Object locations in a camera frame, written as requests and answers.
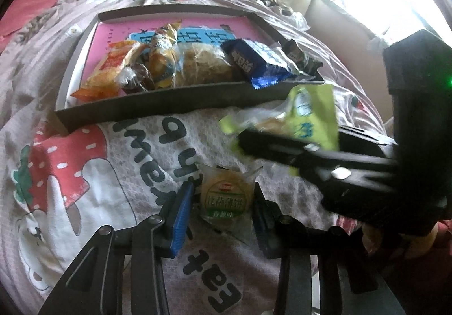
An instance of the bed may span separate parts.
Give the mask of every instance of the bed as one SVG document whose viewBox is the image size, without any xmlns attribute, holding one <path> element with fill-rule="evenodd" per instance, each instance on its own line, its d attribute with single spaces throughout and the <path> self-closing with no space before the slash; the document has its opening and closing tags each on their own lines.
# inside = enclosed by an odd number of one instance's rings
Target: bed
<svg viewBox="0 0 452 315">
<path fill-rule="evenodd" d="M 95 14 L 171 3 L 255 12 L 286 38 L 322 58 L 324 66 L 319 72 L 334 85 L 340 125 L 385 134 L 375 106 L 358 81 L 331 50 L 305 32 L 308 26 L 299 14 L 284 16 L 277 7 L 272 10 L 253 0 L 60 0 L 20 30 L 0 55 L 0 162 L 5 167 L 0 196 L 0 282 L 24 314 L 37 314 L 95 230 L 105 224 L 115 229 L 134 226 L 157 213 L 162 194 L 177 189 L 187 176 L 199 177 L 198 171 L 190 171 L 195 162 L 242 171 L 255 167 L 256 162 L 230 151 L 230 140 L 218 127 L 223 116 L 237 112 L 234 108 L 106 122 L 69 135 L 56 120 L 53 109 L 64 71 Z M 172 128 L 171 123 L 185 132 L 164 144 L 162 136 Z M 138 157 L 133 143 L 138 134 L 151 146 L 150 156 Z M 164 179 L 152 188 L 142 169 L 151 161 L 158 161 L 164 173 Z M 183 178 L 175 174 L 181 168 L 189 172 Z M 285 166 L 265 163 L 257 181 L 283 213 L 309 226 L 325 229 L 338 220 L 322 208 L 316 187 L 289 176 Z M 256 244 L 218 234 L 195 215 L 189 225 L 191 240 L 177 258 L 164 262 L 171 314 L 262 314 L 271 310 L 279 261 L 265 260 Z M 190 258 L 199 256 L 203 269 L 191 270 Z M 208 271 L 221 278 L 221 286 L 206 284 L 203 274 Z M 128 314 L 127 268 L 125 273 L 123 310 Z"/>
</svg>

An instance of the pink pillow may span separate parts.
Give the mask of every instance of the pink pillow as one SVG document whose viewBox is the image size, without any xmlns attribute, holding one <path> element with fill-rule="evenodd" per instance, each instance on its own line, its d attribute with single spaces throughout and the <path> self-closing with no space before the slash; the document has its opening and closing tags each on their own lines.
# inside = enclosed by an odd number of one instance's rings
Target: pink pillow
<svg viewBox="0 0 452 315">
<path fill-rule="evenodd" d="M 53 7 L 58 0 L 14 0 L 0 19 L 0 52 L 3 51 L 13 33 L 28 21 Z"/>
</svg>

